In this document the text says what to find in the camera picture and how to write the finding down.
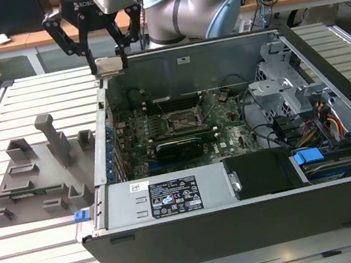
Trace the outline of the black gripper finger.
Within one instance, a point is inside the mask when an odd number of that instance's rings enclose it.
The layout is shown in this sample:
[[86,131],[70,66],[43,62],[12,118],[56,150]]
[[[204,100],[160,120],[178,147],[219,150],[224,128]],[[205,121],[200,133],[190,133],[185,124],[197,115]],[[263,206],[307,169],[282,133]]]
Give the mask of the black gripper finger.
[[129,26],[126,33],[123,33],[118,27],[115,18],[117,12],[112,14],[106,14],[99,11],[98,16],[100,17],[105,29],[108,34],[116,42],[115,54],[121,58],[123,69],[128,68],[128,57],[125,52],[125,48],[129,47],[131,43],[135,43],[139,40],[140,30],[140,16],[141,6],[138,3],[133,3],[124,9],[125,14],[129,17]]
[[42,26],[45,31],[51,36],[54,42],[67,54],[68,56],[77,55],[79,57],[85,57],[91,73],[97,74],[98,68],[95,64],[94,56],[88,46],[88,31],[86,27],[86,19],[82,13],[77,15],[78,19],[78,42],[74,41],[68,34],[62,29],[61,21],[62,16],[60,12],[45,15]]

